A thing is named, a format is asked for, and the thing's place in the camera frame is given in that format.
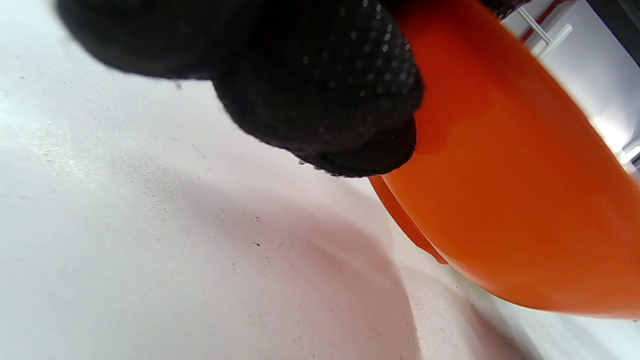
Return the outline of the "person's left hand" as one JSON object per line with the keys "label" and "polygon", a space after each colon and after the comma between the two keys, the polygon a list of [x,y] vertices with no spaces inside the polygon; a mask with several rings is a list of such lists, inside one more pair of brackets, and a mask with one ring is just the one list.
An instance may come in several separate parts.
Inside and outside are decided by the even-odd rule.
{"label": "person's left hand", "polygon": [[425,91],[400,16],[420,0],[57,0],[95,59],[212,83],[248,135],[336,177],[387,174],[416,148]]}

